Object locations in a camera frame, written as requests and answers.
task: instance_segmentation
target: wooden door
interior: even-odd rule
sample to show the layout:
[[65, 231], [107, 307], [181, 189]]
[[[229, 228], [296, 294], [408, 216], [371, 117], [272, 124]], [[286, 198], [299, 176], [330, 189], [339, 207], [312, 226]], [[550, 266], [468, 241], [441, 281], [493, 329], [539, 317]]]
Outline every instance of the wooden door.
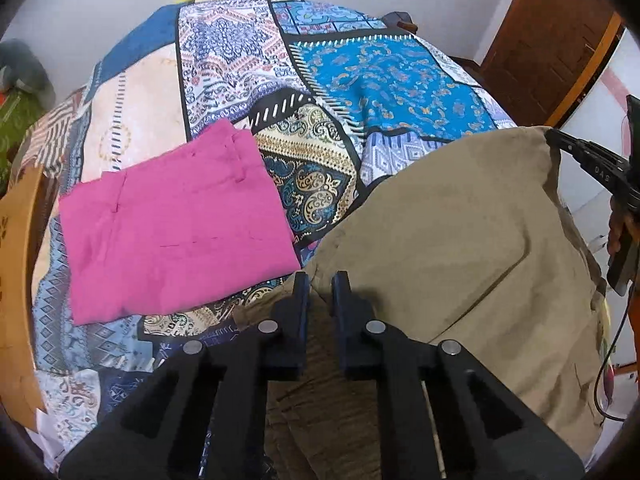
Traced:
[[516, 124], [545, 124], [616, 16], [607, 0], [513, 0], [481, 66], [487, 90]]

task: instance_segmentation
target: gray plush toy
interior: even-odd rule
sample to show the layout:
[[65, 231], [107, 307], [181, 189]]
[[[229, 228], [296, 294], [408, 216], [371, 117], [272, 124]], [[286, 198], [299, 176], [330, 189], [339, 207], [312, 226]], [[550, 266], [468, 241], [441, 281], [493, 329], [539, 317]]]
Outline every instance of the gray plush toy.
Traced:
[[21, 40], [0, 43], [0, 92], [13, 87], [37, 96], [44, 109], [51, 108], [55, 100], [47, 72]]

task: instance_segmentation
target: pink pants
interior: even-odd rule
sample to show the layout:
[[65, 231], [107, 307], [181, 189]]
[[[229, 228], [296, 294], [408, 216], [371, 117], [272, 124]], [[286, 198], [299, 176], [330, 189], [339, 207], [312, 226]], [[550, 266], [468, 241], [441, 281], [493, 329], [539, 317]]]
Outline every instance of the pink pants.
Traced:
[[252, 134], [227, 120], [60, 198], [74, 324], [172, 314], [300, 268]]

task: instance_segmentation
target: patterned bedsheet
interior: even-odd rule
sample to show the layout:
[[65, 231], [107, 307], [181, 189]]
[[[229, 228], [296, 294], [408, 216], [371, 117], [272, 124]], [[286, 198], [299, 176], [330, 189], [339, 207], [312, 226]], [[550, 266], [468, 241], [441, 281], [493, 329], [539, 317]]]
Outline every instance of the patterned bedsheet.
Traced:
[[[199, 0], [162, 7], [97, 64], [56, 136], [60, 193], [219, 118], [254, 134], [303, 265], [381, 180], [461, 136], [514, 126], [441, 51], [377, 18], [305, 0]], [[234, 307], [285, 278], [180, 314], [73, 326], [56, 203], [33, 277], [33, 344], [65, 450], [185, 341], [233, 338]]]

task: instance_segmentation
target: door frame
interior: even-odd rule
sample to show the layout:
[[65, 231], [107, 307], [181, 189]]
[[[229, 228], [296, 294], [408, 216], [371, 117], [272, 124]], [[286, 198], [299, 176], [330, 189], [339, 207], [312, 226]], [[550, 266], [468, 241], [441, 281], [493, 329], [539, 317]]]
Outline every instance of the door frame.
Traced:
[[[494, 37], [491, 47], [489, 47], [486, 56], [484, 56], [484, 59], [482, 60], [482, 64], [480, 65], [481, 74], [494, 60], [498, 49], [498, 37], [500, 36], [500, 33], [504, 31], [503, 29], [507, 29], [511, 25], [511, 22], [516, 19], [516, 12], [518, 6], [521, 4], [521, 1], [522, 0], [511, 1], [509, 9], [507, 10], [504, 19], [502, 20], [502, 24], [500, 25], [500, 28], [498, 29], [498, 32]], [[583, 96], [585, 90], [588, 90], [587, 86], [589, 85], [593, 77], [597, 76], [602, 71], [601, 69], [604, 68], [604, 64], [606, 64], [606, 62], [609, 60], [611, 47], [614, 42], [616, 42], [616, 39], [618, 38], [618, 31], [622, 26], [622, 18], [620, 18], [620, 15], [618, 13], [614, 12], [609, 21], [609, 25], [607, 25], [600, 43], [593, 51], [593, 55], [587, 63], [587, 66], [582, 70], [582, 73], [578, 76], [578, 79], [569, 89], [560, 104], [546, 119], [546, 126], [558, 126], [558, 123], [562, 120], [562, 118], [567, 115], [567, 112], [571, 110], [577, 103], [577, 101]]]

